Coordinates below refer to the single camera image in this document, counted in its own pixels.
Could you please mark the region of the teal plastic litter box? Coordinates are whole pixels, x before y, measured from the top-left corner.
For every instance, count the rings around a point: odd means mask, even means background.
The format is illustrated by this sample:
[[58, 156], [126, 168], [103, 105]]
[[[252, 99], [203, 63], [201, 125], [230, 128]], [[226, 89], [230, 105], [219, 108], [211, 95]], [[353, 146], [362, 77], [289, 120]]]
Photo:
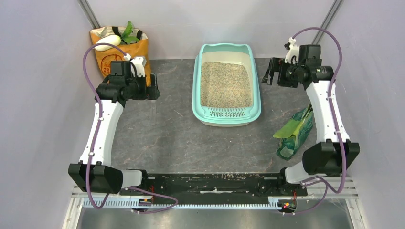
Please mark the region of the teal plastic litter box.
[[195, 59], [192, 111], [203, 124], [244, 126], [261, 114], [256, 63], [247, 44], [205, 44]]

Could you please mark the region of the green litter bag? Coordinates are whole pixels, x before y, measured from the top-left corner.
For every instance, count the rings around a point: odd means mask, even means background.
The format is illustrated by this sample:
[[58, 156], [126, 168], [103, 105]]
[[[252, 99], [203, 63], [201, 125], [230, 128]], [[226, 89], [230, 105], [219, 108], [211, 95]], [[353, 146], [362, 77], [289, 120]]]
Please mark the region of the green litter bag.
[[313, 124], [313, 108], [309, 104], [306, 108], [296, 112], [273, 134], [273, 137], [279, 140], [276, 154], [284, 160], [290, 160], [305, 143]]

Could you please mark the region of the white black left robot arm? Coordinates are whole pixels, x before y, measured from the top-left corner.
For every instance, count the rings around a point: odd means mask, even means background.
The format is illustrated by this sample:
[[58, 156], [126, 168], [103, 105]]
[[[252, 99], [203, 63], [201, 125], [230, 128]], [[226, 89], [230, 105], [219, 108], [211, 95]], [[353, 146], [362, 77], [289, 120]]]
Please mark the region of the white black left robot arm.
[[149, 191], [145, 171], [111, 167], [114, 134], [126, 102], [160, 97], [156, 75], [146, 75], [145, 66], [144, 57], [112, 61], [110, 75], [96, 88], [95, 117], [88, 142], [78, 163], [68, 168], [69, 176], [83, 192], [117, 194], [127, 187], [139, 195]]

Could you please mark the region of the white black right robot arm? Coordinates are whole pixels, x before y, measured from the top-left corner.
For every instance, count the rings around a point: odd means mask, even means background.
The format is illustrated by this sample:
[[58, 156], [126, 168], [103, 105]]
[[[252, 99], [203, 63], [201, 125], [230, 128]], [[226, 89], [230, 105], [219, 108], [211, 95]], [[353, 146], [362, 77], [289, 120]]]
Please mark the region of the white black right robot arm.
[[360, 152], [360, 146], [350, 140], [342, 122], [336, 101], [334, 70], [322, 65], [320, 45], [289, 48], [285, 58], [273, 57], [262, 79], [272, 85], [296, 88], [302, 84], [312, 106], [316, 124], [316, 144], [306, 150], [302, 161], [285, 169], [285, 177], [276, 181], [276, 190], [288, 195], [295, 184], [310, 181], [314, 176], [346, 174], [347, 168]]

